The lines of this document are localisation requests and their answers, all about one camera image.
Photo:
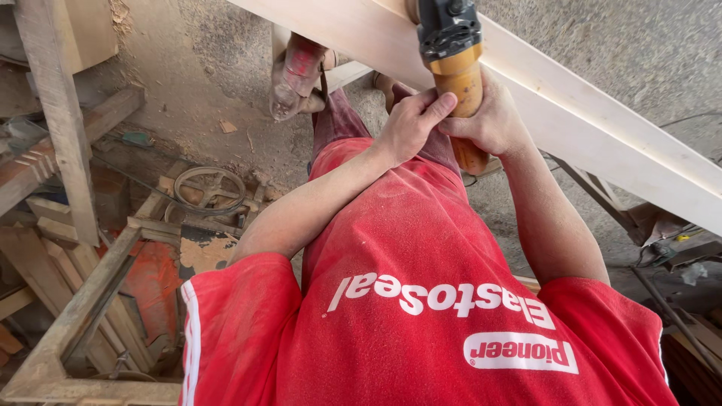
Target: power tool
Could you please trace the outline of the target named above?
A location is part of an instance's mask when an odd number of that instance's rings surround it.
[[[452,92],[458,104],[452,117],[471,117],[482,104],[484,91],[478,59],[482,55],[482,25],[471,0],[406,0],[406,10],[418,24],[419,52],[434,74],[440,94]],[[470,139],[451,138],[456,162],[479,175],[489,154]]]

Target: red t-shirt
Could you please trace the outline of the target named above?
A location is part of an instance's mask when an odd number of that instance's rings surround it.
[[[317,178],[363,151],[343,139]],[[609,286],[510,273],[459,177],[416,157],[288,259],[257,254],[183,285],[182,405],[675,405],[661,321]]]

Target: orange tool handle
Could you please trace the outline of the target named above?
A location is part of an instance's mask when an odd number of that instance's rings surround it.
[[[452,92],[458,98],[458,104],[451,112],[452,117],[471,117],[479,110],[484,90],[478,62],[474,61],[455,74],[434,74],[434,80],[439,94]],[[461,169],[470,175],[479,175],[484,172],[489,163],[488,152],[480,150],[473,141],[466,138],[451,137],[451,146],[456,162]]]

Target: dusty floor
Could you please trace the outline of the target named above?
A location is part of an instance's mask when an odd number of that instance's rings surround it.
[[[124,4],[128,11],[118,15],[121,53],[79,74],[80,82],[105,94],[130,82],[146,87],[147,105],[129,121],[191,159],[240,175],[261,170],[282,191],[305,181],[310,118],[298,116],[275,124],[267,114],[271,46],[266,20],[225,0],[111,3],[121,11]],[[718,1],[480,3],[481,12],[655,124],[721,109],[722,28],[717,22],[722,20],[722,3]],[[387,115],[369,76],[348,86],[347,94],[371,133],[377,134]],[[88,103],[93,97],[87,96]],[[230,121],[238,131],[223,134],[220,119]],[[711,160],[722,158],[720,116],[701,116],[665,129]],[[146,155],[139,156],[153,165],[165,164]],[[550,161],[549,166],[556,164]],[[599,241],[613,286],[637,301],[647,298],[627,269],[637,261],[637,247],[562,170],[554,175]],[[512,270],[531,276],[518,243],[504,173],[481,180],[468,193]],[[633,196],[623,199],[638,202]],[[694,288],[677,275],[656,273],[659,269],[650,269],[648,275],[655,275],[664,294],[679,293],[675,298],[688,310],[704,311],[722,304],[722,295],[715,295],[722,284],[722,266],[705,266],[710,276]]]

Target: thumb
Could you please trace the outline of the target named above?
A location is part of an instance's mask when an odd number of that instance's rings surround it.
[[[426,111],[419,117],[419,120],[431,130],[436,124],[439,124],[439,121],[443,120],[453,111],[457,102],[458,99],[452,92],[444,93],[429,107],[426,107]]]
[[[456,138],[472,138],[478,135],[478,124],[472,118],[445,118],[439,123],[441,134]]]

